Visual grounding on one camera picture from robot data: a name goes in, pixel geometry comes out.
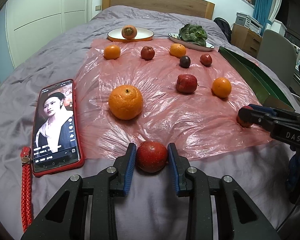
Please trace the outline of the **pink plastic sheet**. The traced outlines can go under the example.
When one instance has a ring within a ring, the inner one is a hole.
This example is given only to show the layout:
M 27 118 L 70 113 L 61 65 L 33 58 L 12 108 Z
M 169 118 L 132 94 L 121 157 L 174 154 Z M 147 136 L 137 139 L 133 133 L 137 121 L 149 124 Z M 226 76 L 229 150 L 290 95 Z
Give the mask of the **pink plastic sheet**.
M 200 52 L 189 49 L 191 66 L 184 69 L 179 59 L 170 55 L 170 40 L 157 38 L 147 44 L 155 51 L 150 61 L 140 56 L 145 42 L 119 43 L 121 55 L 116 60 L 103 57 L 109 40 L 98 38 L 91 43 L 87 60 L 75 78 L 78 133 L 87 158 L 114 159 L 129 143 L 145 140 L 164 145 L 173 142 L 190 160 L 270 142 L 264 129 L 237 123 L 238 110 L 257 104 L 258 99 L 219 52 L 212 52 L 212 65 L 205 67 L 200 63 Z M 197 78 L 193 94 L 177 91 L 180 74 Z M 219 98 L 211 90 L 219 77 L 231 83 L 227 98 Z M 142 94 L 142 113 L 135 119 L 120 120 L 109 109 L 108 98 L 120 85 L 132 85 Z

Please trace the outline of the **black backpack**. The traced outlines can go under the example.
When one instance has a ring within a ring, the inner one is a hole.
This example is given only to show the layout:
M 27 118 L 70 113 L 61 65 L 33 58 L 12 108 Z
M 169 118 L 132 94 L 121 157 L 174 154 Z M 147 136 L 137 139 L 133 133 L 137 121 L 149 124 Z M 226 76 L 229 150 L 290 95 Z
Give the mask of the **black backpack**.
M 215 22 L 215 24 L 217 24 L 219 26 L 219 28 L 225 35 L 227 41 L 229 43 L 231 43 L 232 30 L 230 28 L 229 23 L 225 19 L 220 18 L 220 17 L 216 17 L 213 21 Z

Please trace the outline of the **white plate orange rim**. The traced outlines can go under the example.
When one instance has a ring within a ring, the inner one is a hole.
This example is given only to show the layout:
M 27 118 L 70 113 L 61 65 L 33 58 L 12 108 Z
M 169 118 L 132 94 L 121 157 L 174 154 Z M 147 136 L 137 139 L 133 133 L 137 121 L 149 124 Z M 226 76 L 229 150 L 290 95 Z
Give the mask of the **white plate orange rim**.
M 139 27 L 137 27 L 136 30 L 137 30 L 136 37 L 134 37 L 133 39 L 124 38 L 121 33 L 122 28 L 111 30 L 107 34 L 107 38 L 113 42 L 138 42 L 138 41 L 150 41 L 154 36 L 154 33 L 151 30 L 145 28 L 139 28 Z

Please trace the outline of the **white wardrobe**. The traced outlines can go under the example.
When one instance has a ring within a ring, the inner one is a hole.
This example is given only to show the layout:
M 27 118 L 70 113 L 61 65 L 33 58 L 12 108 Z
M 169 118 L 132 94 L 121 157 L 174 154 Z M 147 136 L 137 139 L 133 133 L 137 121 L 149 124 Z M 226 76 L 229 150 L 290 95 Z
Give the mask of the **white wardrobe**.
M 55 37 L 86 23 L 87 0 L 8 0 L 6 37 L 18 67 Z

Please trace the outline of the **green leafy vegetable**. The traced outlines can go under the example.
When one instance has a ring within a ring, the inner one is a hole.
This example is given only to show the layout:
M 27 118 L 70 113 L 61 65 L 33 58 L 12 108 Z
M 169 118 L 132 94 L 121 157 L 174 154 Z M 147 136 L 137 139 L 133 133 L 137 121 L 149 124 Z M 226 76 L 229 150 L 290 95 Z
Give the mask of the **green leafy vegetable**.
M 207 33 L 201 25 L 186 24 L 179 30 L 179 37 L 185 42 L 206 46 Z

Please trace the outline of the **grey office chair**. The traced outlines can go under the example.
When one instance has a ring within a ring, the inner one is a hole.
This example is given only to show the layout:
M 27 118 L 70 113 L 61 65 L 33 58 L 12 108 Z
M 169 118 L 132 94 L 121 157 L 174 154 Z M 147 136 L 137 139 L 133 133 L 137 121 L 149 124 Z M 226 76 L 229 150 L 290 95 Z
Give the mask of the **grey office chair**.
M 279 81 L 289 88 L 296 66 L 296 51 L 294 46 L 285 37 L 270 29 L 263 33 L 257 60 L 267 66 Z

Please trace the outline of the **white printer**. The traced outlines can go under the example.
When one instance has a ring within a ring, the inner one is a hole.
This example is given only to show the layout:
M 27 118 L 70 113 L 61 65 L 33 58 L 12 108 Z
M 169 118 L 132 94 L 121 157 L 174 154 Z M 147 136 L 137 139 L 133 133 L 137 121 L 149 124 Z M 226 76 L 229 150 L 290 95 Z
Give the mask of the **white printer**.
M 236 13 L 236 21 L 235 23 L 237 25 L 244 26 L 253 32 L 257 33 L 258 35 L 261 35 L 261 31 L 263 29 L 263 25 L 261 25 L 256 19 L 251 17 L 250 15 L 237 12 Z

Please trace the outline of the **blue curtain right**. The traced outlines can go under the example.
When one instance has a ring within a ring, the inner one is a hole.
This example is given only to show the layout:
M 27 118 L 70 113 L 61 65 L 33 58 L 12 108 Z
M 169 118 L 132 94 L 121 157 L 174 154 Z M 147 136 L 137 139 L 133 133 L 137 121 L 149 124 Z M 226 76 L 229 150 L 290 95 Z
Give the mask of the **blue curtain right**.
M 253 18 L 262 25 L 261 36 L 273 24 L 281 3 L 282 0 L 255 0 Z

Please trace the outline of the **wooden nightstand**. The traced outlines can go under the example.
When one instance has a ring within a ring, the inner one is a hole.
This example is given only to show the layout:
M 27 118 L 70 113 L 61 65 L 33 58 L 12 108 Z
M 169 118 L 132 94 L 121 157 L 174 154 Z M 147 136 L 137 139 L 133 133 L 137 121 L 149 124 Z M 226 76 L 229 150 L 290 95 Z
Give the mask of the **wooden nightstand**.
M 247 27 L 234 24 L 232 28 L 231 44 L 257 58 L 262 37 Z

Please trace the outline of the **white striped plate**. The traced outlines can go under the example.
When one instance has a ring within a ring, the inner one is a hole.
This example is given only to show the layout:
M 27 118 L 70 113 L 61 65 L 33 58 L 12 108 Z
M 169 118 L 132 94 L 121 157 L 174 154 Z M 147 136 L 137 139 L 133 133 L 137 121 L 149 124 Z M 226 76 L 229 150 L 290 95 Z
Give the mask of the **white striped plate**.
M 215 49 L 215 46 L 210 44 L 209 42 L 206 42 L 206 46 L 201 46 L 201 45 L 197 45 L 197 44 L 194 44 L 194 43 L 191 43 L 191 42 L 183 41 L 179 37 L 179 34 L 169 33 L 168 38 L 171 41 L 173 41 L 174 43 L 182 44 L 186 48 L 197 50 L 197 51 L 206 51 L 206 52 L 208 52 L 208 51 L 212 51 L 212 50 Z

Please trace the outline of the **wooden headboard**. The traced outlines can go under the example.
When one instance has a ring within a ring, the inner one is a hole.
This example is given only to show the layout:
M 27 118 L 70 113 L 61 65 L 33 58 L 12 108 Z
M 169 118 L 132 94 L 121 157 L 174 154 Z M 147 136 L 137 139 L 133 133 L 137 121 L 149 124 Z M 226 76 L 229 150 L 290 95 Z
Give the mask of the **wooden headboard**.
M 215 4 L 206 0 L 102 0 L 101 8 L 123 5 L 138 9 L 212 19 Z

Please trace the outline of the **smartphone in red case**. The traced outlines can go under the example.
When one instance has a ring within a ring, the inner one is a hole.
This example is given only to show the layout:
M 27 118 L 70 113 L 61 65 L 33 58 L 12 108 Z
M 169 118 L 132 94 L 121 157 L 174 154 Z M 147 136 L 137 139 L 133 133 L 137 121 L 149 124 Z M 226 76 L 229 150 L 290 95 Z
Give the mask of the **smartphone in red case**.
M 75 83 L 67 79 L 43 88 L 33 122 L 31 159 L 35 177 L 80 168 Z

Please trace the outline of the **dark purple plum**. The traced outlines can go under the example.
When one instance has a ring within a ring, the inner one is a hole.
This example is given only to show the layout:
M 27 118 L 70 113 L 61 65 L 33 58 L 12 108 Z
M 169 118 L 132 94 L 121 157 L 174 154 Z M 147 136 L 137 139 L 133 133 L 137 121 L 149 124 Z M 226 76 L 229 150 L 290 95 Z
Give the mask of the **dark purple plum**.
M 188 56 L 182 56 L 179 61 L 181 68 L 189 68 L 191 65 L 191 59 Z

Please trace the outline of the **small red apple right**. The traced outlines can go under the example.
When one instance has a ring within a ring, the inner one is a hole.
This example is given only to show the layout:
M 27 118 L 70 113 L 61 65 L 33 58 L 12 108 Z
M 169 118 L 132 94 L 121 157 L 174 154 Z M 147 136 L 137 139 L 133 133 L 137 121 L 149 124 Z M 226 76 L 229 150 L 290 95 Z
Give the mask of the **small red apple right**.
M 212 57 L 210 56 L 210 54 L 202 54 L 200 56 L 200 62 L 204 66 L 209 67 L 212 64 Z

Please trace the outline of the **green tray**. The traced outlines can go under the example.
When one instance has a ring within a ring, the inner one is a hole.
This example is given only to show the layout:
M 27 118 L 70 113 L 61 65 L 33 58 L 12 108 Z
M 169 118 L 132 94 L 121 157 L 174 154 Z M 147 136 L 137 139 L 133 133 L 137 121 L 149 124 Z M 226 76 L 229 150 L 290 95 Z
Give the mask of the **green tray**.
M 260 104 L 265 107 L 295 111 L 282 90 L 260 67 L 224 47 L 219 47 L 218 52 L 243 77 Z

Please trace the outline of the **large orange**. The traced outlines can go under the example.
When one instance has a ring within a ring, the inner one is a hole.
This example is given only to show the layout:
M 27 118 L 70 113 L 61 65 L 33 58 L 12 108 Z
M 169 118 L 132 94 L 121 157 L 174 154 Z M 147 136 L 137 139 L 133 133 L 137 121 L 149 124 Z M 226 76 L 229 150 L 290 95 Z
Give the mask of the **large orange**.
M 131 85 L 121 85 L 112 90 L 108 105 L 110 111 L 121 120 L 131 120 L 143 109 L 143 97 L 138 88 Z

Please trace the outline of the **carrot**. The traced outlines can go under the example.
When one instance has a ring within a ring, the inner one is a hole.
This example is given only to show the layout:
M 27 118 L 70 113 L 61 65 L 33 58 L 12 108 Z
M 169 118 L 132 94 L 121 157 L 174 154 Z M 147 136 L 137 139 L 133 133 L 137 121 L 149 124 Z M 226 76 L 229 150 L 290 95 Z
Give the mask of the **carrot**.
M 122 28 L 121 34 L 127 40 L 134 39 L 137 35 L 138 31 L 137 28 L 133 25 L 126 25 Z

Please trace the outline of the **big dark red apple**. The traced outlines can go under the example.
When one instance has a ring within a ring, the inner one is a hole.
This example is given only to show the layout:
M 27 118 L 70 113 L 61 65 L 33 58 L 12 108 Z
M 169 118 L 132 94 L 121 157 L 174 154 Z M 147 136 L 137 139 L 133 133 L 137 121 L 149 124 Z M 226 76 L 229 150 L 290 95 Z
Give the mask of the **big dark red apple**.
M 198 87 L 197 78 L 191 74 L 180 74 L 177 78 L 176 89 L 183 94 L 193 94 Z

